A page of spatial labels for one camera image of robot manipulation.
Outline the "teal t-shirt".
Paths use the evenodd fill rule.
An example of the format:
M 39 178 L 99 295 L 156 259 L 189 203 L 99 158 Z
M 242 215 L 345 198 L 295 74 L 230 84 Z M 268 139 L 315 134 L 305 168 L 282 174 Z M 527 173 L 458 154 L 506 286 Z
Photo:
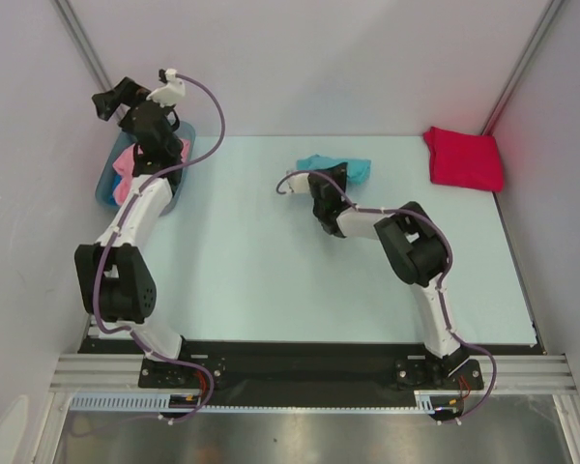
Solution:
M 333 168 L 341 163 L 347 164 L 347 180 L 352 185 L 360 185 L 367 181 L 371 172 L 369 159 L 331 158 L 314 154 L 296 161 L 297 170 L 321 170 Z

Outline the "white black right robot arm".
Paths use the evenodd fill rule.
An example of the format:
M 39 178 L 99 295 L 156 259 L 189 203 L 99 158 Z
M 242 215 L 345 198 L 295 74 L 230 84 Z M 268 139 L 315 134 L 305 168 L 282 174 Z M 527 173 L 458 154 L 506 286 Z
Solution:
M 393 273 L 410 286 L 416 300 L 422 344 L 430 359 L 427 378 L 438 388 L 448 388 L 460 378 L 461 366 L 469 358 L 447 308 L 449 242 L 419 203 L 408 202 L 396 210 L 362 208 L 346 197 L 346 180 L 346 163 L 309 172 L 312 213 L 332 236 L 380 243 Z

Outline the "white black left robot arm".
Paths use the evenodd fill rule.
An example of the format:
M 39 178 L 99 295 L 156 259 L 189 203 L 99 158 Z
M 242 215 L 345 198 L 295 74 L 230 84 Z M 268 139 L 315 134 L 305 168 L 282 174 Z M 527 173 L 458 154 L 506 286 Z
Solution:
M 124 105 L 119 126 L 135 143 L 126 199 L 105 231 L 74 254 L 84 307 L 103 334 L 126 333 L 149 359 L 162 361 L 160 374 L 181 387 L 194 374 L 193 361 L 180 354 L 182 339 L 152 318 L 157 287 L 142 249 L 182 182 L 184 143 L 174 108 L 186 93 L 174 71 L 160 77 L 150 91 L 125 77 L 115 87 L 93 96 L 100 119 L 109 120 Z

